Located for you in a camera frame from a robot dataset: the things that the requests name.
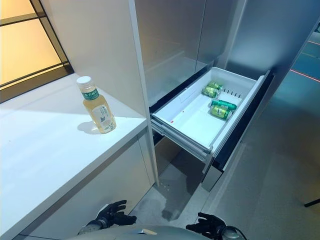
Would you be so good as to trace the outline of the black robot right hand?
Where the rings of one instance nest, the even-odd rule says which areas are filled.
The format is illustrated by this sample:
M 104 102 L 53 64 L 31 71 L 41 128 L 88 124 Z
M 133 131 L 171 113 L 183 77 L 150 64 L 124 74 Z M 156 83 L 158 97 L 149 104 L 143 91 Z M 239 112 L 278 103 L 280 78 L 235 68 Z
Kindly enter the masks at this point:
M 198 222 L 186 225 L 186 229 L 201 234 L 209 239 L 217 239 L 221 236 L 226 223 L 219 217 L 199 212 Z

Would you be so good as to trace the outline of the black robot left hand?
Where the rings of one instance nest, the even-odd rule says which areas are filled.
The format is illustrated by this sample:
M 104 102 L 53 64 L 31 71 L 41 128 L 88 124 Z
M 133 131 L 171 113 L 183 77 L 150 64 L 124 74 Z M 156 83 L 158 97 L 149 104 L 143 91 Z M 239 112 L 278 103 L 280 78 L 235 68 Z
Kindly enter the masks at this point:
M 126 209 L 127 200 L 120 200 L 114 203 L 106 204 L 97 214 L 96 220 L 98 220 L 102 229 L 110 228 L 113 225 L 128 226 L 133 225 L 137 221 L 136 216 L 126 215 L 124 210 Z

